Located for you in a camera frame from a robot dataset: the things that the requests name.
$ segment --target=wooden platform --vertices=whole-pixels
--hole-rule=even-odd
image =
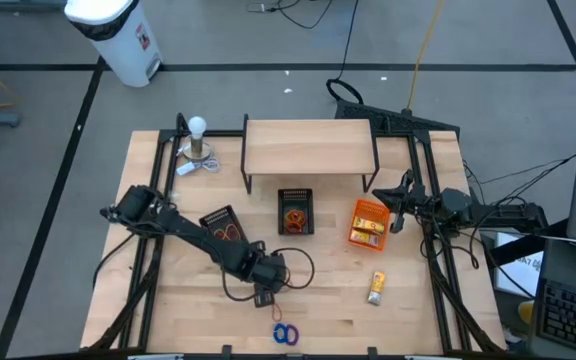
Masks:
[[[248,120],[245,171],[268,174],[372,174],[370,122]]]
[[[441,187],[468,191],[455,134],[433,132],[431,137]],[[133,133],[118,199],[130,185],[148,183],[156,139],[157,132]],[[256,176],[252,194],[248,195],[239,169],[241,138],[206,141],[215,147],[221,171],[213,174],[201,170],[176,177],[172,200],[193,221],[230,204],[250,240],[263,239],[269,250],[296,246],[311,254],[317,268],[311,286],[281,292],[276,297],[283,310],[283,322],[295,325],[301,338],[295,347],[276,344],[271,308],[256,309],[252,302],[227,299],[219,268],[209,257],[178,238],[167,237],[149,351],[216,353],[222,345],[230,344],[235,353],[366,354],[369,346],[378,347],[380,354],[441,353],[427,262],[419,253],[422,232],[414,219],[407,219],[401,233],[389,235],[383,253],[349,245],[346,235],[355,201],[374,199],[363,193],[356,176]],[[410,167],[406,141],[377,141],[381,170],[373,188],[397,186]],[[345,155],[331,156],[330,161],[343,161]],[[425,169],[423,158],[420,160]],[[277,189],[302,187],[313,189],[315,235],[279,236]],[[99,207],[107,202],[100,200]],[[110,226],[104,251],[110,251],[126,235],[121,226]],[[462,246],[467,244],[465,237],[457,241]],[[82,346],[97,340],[124,305],[135,250],[136,241],[113,257],[99,274]],[[479,270],[472,268],[466,254],[455,252],[464,303],[493,341],[505,346],[485,256],[478,244],[475,253],[481,263]],[[286,262],[295,285],[306,281],[310,268],[303,257],[286,253]],[[366,302],[375,270],[386,274],[379,307]],[[228,286],[237,296],[252,291],[250,284],[231,276]],[[458,348],[454,316],[446,304],[452,344]],[[137,311],[133,334],[138,333],[140,323],[141,310]],[[136,343],[136,336],[131,343]]]

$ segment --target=gray floor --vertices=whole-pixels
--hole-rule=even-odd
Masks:
[[[559,0],[576,39],[576,1]],[[335,0],[306,31],[279,14],[250,14],[243,0],[148,0],[147,16],[168,64],[338,63],[352,0]],[[291,14],[309,22],[325,3]],[[411,63],[434,1],[362,1],[349,62]],[[59,14],[0,13],[0,64],[93,64],[94,49]],[[426,63],[574,64],[545,1],[451,0]],[[0,330],[32,246],[90,72],[0,72],[22,97],[16,129],[0,128]],[[130,133],[173,125],[179,111],[209,128],[253,118],[331,118],[326,71],[165,72],[143,89],[103,74],[88,123],[9,356],[79,346],[107,224],[98,209],[114,199]],[[370,105],[399,111],[409,72],[348,71]],[[0,89],[0,103],[5,102]],[[461,126],[464,158],[480,180],[576,152],[576,72],[422,72],[416,115]],[[525,193],[549,220],[566,217],[574,163]],[[530,175],[485,187],[495,200]]]

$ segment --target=black box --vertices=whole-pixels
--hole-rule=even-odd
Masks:
[[[286,215],[292,211],[301,211],[305,222],[301,224],[301,231],[287,230]],[[312,209],[312,189],[280,189],[279,190],[279,234],[280,235],[312,235],[315,233],[315,217]]]
[[[244,230],[239,223],[239,219],[237,219],[237,215],[235,215],[235,211],[230,205],[202,217],[199,219],[199,224],[219,239],[224,239],[223,235],[225,234],[228,235],[227,240],[248,242],[246,234],[244,234]],[[230,226],[234,226],[237,232],[230,231],[230,229],[228,229]]]

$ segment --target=keyboard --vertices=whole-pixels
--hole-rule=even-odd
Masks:
[[[576,289],[546,281],[540,335],[576,349]]]
[[[391,131],[448,130],[457,133],[457,139],[459,139],[460,129],[458,126],[402,115],[393,111],[355,104],[344,100],[337,102],[335,119],[368,119],[373,129],[382,131],[387,130],[388,126]]]

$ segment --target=light bulb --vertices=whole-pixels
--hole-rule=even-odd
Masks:
[[[206,120],[200,116],[193,116],[188,121],[188,129],[193,139],[201,139],[206,131]]]

